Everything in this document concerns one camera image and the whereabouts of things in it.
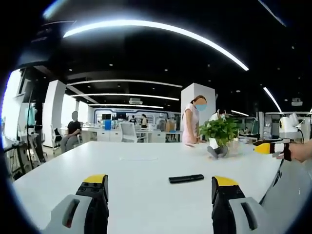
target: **projector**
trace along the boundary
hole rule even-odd
[[[129,100],[129,103],[133,104],[133,105],[142,105],[143,101],[141,101],[141,99],[139,99],[139,98],[131,97]]]

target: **face mask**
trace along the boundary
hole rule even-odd
[[[203,111],[206,109],[207,105],[196,105],[196,109],[198,109],[198,111]]]

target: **potted plant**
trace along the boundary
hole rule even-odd
[[[208,152],[214,157],[223,157],[228,152],[229,143],[237,138],[238,128],[236,122],[231,117],[218,120],[206,121],[204,125],[199,127],[200,134],[210,141]]]

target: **black shirt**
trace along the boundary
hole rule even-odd
[[[78,121],[70,121],[68,124],[68,134],[72,134],[77,129],[81,130],[80,122]]]
[[[130,123],[137,123],[137,120],[135,119],[135,118],[132,118],[130,121],[129,121]]]

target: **black remote control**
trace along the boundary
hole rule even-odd
[[[179,176],[179,177],[169,177],[169,182],[171,184],[177,184],[177,183],[185,183],[185,182],[193,182],[197,180],[204,179],[204,176],[202,174],[198,175],[187,175],[187,176]]]

